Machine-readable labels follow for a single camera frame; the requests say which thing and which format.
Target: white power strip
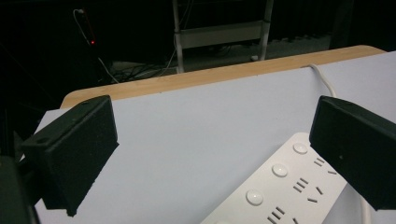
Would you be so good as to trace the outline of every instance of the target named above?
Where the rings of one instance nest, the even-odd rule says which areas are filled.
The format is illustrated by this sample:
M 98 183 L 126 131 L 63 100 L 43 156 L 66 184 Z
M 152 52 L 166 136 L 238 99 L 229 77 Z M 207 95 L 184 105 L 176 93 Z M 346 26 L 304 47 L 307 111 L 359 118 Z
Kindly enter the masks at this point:
M 202 223 L 322 223 L 346 185 L 297 133 Z

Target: white table surface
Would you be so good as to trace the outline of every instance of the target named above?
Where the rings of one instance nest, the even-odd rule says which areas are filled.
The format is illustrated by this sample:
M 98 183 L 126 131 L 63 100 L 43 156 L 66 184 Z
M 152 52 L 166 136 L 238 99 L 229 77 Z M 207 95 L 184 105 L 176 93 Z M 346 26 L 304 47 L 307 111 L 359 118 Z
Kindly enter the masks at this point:
M 396 52 L 320 68 L 339 98 L 396 122 Z M 75 217 L 40 201 L 41 222 L 200 223 L 294 133 L 309 133 L 320 95 L 326 87 L 301 68 L 113 101 L 120 146 Z M 347 186 L 324 223 L 361 223 L 360 213 Z M 396 212 L 373 217 L 394 223 Z

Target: white cable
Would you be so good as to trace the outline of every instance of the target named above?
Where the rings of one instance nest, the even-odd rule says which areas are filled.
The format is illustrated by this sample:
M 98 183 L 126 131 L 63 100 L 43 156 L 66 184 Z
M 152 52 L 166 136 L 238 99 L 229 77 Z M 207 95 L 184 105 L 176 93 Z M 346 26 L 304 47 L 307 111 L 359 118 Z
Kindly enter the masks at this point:
M 331 96 L 337 98 L 337 94 L 335 93 L 334 87 L 329 82 L 329 80 L 323 75 L 320 68 L 316 64 L 311 63 L 304 67 L 311 67 L 312 69 L 314 69 L 315 73 L 320 76 L 320 79 L 326 85 L 327 89 L 329 89 Z M 361 199 L 361 223 L 372 224 L 370 205 L 361 195 L 359 195 L 359 197 Z
M 334 98 L 337 98 L 337 94 L 335 93 L 334 87 L 329 82 L 329 80 L 323 75 L 323 73 L 321 72 L 320 68 L 316 64 L 311 63 L 311 64 L 309 64 L 307 66 L 304 66 L 304 67 L 310 67 L 310 68 L 314 69 L 315 73 L 320 76 L 320 79 L 326 85 L 327 89 L 329 89 L 330 95 L 332 97 L 334 97 Z
M 175 53 L 176 53 L 176 50 L 174 50 L 174 52 L 173 52 L 173 54 L 172 54 L 172 56 L 171 56 L 171 59 L 169 59 L 168 65 L 166 65 L 166 67 L 165 67 L 165 68 L 163 69 L 163 71 L 158 75 L 158 77 L 162 76 L 163 73 L 164 73 L 166 70 L 169 69 L 169 66 L 171 65 L 171 62 L 172 62 L 172 60 L 173 60 L 173 57 L 175 56 Z
M 103 61 L 102 61 L 102 59 L 98 58 L 98 60 L 99 60 L 99 62 L 102 64 L 102 66 L 105 68 L 107 74 L 108 74 L 116 83 L 119 83 L 119 82 L 113 77 L 113 75 L 111 75 L 110 72 L 108 72 L 108 70 L 107 70 L 105 64 L 104 64 Z
M 179 25 L 184 21 L 184 19 L 186 18 L 187 12 L 189 11 L 191 5 L 191 0 L 188 1 L 187 6 L 186 6 L 186 10 L 184 10 L 183 16 L 181 17 L 180 22 L 178 23 Z
M 194 5 L 194 0 L 191 0 L 191 2 L 189 1 L 188 5 L 187 5 L 187 8 L 186 8 L 186 11 L 188 13 L 187 13 L 187 15 L 186 15 L 186 13 L 184 13 L 183 18 L 181 18 L 181 21 L 179 23 L 181 25 L 181 23 L 183 22 L 184 18 L 186 17 L 186 22 L 184 23 L 184 29 L 187 28 L 187 23 L 189 22 L 190 14 L 191 14 L 191 10 L 192 10 L 193 5 Z
M 88 46 L 90 46 L 90 41 L 88 40 L 87 36 L 85 36 L 84 31 L 82 30 L 81 26 L 79 25 L 78 19 L 76 17 L 76 12 L 81 13 L 84 12 L 82 9 L 74 9 L 73 10 L 73 17 L 75 19 L 75 22 L 78 26 L 79 31 L 81 32 L 82 36 L 84 36 L 84 39 L 87 41 Z

